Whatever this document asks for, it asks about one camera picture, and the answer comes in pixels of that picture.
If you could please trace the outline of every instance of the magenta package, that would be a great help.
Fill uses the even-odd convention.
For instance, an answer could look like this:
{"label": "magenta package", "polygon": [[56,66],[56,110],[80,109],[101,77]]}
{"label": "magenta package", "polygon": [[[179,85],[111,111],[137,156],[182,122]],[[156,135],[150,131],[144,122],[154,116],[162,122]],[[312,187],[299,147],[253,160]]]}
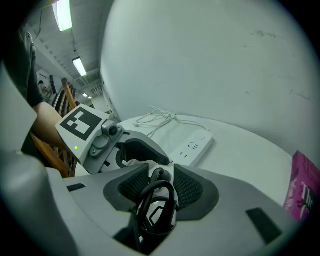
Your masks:
{"label": "magenta package", "polygon": [[307,217],[320,193],[320,171],[301,152],[292,158],[292,171],[284,208],[297,220]]}

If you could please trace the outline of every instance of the power outlet socket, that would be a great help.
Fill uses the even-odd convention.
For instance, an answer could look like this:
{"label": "power outlet socket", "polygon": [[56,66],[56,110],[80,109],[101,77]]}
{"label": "power outlet socket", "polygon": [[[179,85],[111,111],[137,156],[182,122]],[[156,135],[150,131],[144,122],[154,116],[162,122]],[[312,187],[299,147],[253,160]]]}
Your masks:
{"label": "power outlet socket", "polygon": [[207,152],[213,140],[210,131],[196,130],[169,156],[171,164],[194,167]]}

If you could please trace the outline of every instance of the white table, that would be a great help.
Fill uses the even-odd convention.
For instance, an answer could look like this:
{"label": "white table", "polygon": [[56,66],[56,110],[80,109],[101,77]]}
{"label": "white table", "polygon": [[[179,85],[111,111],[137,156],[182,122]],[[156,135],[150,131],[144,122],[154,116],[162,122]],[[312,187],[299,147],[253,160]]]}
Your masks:
{"label": "white table", "polygon": [[[144,134],[152,131],[150,127],[135,127],[133,122],[139,118],[123,121],[120,125],[126,130]],[[200,122],[213,134],[213,144],[197,168],[248,182],[281,206],[284,204],[292,165],[292,157],[288,153],[270,141],[230,124],[185,115],[178,115],[178,118]],[[160,128],[152,140],[169,156],[198,129],[201,127],[173,120]],[[76,176],[88,174],[79,164],[75,173]]]}

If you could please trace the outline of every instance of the rectangular ceiling lamp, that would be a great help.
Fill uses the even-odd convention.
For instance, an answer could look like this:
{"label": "rectangular ceiling lamp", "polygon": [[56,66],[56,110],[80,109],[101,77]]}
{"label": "rectangular ceiling lamp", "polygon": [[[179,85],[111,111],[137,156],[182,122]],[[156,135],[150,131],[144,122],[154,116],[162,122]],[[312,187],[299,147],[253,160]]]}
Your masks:
{"label": "rectangular ceiling lamp", "polygon": [[74,58],[72,61],[73,61],[73,64],[75,65],[76,69],[80,73],[80,75],[82,77],[86,76],[87,72],[86,72],[86,70],[84,68],[84,65],[82,64],[82,61],[81,61],[80,57]]}
{"label": "rectangular ceiling lamp", "polygon": [[59,0],[52,5],[54,17],[59,30],[65,31],[72,28],[70,0]]}

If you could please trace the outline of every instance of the forearm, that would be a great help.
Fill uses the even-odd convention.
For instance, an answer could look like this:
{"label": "forearm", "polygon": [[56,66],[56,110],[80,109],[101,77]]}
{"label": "forearm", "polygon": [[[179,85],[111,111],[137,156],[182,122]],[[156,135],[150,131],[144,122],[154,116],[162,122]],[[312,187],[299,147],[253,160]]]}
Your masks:
{"label": "forearm", "polygon": [[63,150],[66,149],[65,144],[56,130],[56,124],[62,119],[62,117],[46,102],[41,102],[37,106],[33,107],[33,109],[38,114],[31,128],[33,134],[51,146],[58,147]]}

